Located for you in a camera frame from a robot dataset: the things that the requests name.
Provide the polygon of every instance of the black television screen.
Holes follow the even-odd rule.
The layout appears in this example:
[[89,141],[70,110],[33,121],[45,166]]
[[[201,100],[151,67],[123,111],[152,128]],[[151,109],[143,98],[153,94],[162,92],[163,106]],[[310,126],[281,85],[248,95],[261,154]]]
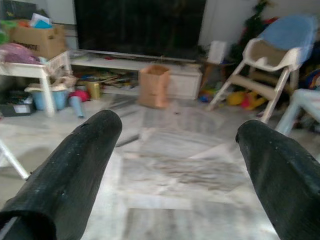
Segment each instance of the black television screen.
[[74,0],[82,50],[195,59],[206,0]]

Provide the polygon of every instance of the clutter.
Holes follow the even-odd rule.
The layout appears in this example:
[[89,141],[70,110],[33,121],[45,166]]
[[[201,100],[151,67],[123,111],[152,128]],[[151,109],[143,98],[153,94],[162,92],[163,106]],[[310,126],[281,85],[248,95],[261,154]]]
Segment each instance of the clutter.
[[139,72],[139,104],[151,108],[166,108],[169,104],[167,89],[170,69],[161,65],[151,65]]
[[36,64],[39,65],[39,58],[24,46],[16,43],[5,43],[0,45],[0,62]]
[[30,49],[37,57],[48,60],[67,50],[64,26],[53,24],[52,28],[40,29],[21,26],[20,24],[9,31],[10,41]]
[[4,117],[29,116],[35,111],[30,93],[12,90],[0,95],[0,114]]
[[[31,91],[31,94],[34,99],[36,109],[39,111],[45,110],[45,101],[42,91]],[[55,109],[62,110],[66,107],[68,96],[67,90],[52,91],[52,96],[55,104]]]
[[255,108],[261,106],[267,101],[264,97],[259,97],[259,95],[254,92],[244,92],[236,91],[228,95],[226,102],[230,106],[241,105],[242,108],[246,110],[254,110]]
[[[62,110],[66,107],[67,97],[69,94],[68,89],[72,88],[76,82],[76,78],[73,76],[63,76],[58,78],[51,86],[52,96],[57,110]],[[41,85],[38,83],[31,83],[24,90],[31,93],[35,102],[37,110],[45,109],[45,102],[43,99],[43,93]]]

